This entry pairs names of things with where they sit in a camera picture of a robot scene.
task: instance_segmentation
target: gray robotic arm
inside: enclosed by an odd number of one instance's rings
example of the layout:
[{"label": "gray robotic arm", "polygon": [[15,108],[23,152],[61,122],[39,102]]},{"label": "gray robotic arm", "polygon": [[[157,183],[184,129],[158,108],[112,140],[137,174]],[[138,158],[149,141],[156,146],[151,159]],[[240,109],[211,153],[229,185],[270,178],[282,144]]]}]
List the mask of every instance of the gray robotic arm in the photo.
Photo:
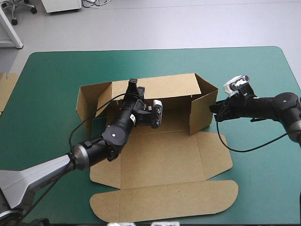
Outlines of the gray robotic arm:
[{"label": "gray robotic arm", "polygon": [[118,157],[127,143],[133,127],[150,125],[158,128],[162,118],[162,103],[153,101],[147,106],[144,87],[131,79],[121,108],[105,131],[94,138],[75,144],[71,153],[22,171],[0,170],[0,226],[14,226],[32,207],[35,193],[55,183],[63,174],[84,170],[98,162]]}]

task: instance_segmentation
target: cardboard piece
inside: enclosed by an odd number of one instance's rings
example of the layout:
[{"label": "cardboard piece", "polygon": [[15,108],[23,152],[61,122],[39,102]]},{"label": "cardboard piece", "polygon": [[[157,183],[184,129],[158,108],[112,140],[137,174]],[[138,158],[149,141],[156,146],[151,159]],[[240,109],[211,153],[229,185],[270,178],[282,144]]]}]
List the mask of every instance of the cardboard piece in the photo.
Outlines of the cardboard piece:
[{"label": "cardboard piece", "polygon": [[13,92],[19,76],[15,73],[6,76],[6,73],[0,73],[0,115],[5,109],[5,106]]},{"label": "cardboard piece", "polygon": [[[83,120],[112,97],[124,93],[128,81],[80,88],[77,112]],[[145,99],[163,103],[158,129],[132,130],[122,154],[91,168],[92,181],[120,188],[95,194],[93,212],[108,222],[135,222],[160,218],[214,214],[230,207],[238,194],[234,181],[206,181],[232,167],[228,149],[217,134],[198,132],[211,123],[209,105],[217,88],[194,73],[139,79]],[[96,116],[110,122],[118,98]],[[91,122],[85,124],[88,132]]]}]

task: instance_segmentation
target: chair leg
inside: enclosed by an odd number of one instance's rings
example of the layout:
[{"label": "chair leg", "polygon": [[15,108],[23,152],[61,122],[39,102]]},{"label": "chair leg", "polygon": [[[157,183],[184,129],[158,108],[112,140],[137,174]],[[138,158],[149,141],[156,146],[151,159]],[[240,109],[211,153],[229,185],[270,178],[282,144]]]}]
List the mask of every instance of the chair leg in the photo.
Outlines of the chair leg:
[{"label": "chair leg", "polygon": [[12,15],[14,20],[16,20],[15,11],[16,11],[16,6],[13,5],[12,8],[11,8],[11,15]]},{"label": "chair leg", "polygon": [[12,5],[8,5],[8,6],[3,7],[2,10],[5,10],[5,9],[11,8],[11,7],[13,7],[13,6]]},{"label": "chair leg", "polygon": [[28,4],[24,4],[24,3],[18,3],[19,6],[25,6],[25,7],[29,7],[29,8],[36,8],[34,5],[28,5]]}]

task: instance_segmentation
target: white cabinet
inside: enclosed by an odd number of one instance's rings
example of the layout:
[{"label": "white cabinet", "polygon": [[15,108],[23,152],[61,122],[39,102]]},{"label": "white cabinet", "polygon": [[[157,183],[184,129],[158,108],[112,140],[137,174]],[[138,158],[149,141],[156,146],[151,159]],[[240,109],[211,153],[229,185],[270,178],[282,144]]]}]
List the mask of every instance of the white cabinet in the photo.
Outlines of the white cabinet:
[{"label": "white cabinet", "polygon": [[81,0],[42,0],[46,12],[57,12],[81,8]]}]

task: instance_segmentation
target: table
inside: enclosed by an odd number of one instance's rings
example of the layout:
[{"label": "table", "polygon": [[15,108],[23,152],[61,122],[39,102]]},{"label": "table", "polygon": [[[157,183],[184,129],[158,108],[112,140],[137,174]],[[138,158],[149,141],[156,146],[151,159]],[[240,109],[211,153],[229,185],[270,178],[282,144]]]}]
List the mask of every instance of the table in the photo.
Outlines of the table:
[{"label": "table", "polygon": [[[0,166],[21,170],[69,151],[68,137],[80,122],[75,107],[81,85],[196,72],[222,89],[230,78],[247,74],[255,93],[273,97],[301,91],[281,49],[206,48],[90,52],[40,52],[30,55],[0,118]],[[218,99],[225,99],[220,90]],[[220,124],[228,144],[247,149],[284,133],[280,123],[249,119]],[[216,132],[213,123],[204,131]],[[83,128],[73,142],[88,136]],[[239,185],[235,203],[215,215],[178,218],[181,223],[299,223],[300,147],[283,138],[249,153],[231,153],[233,168],[212,180]],[[26,218],[53,223],[101,223],[90,197],[113,188],[90,181],[89,171],[64,176]]]}]

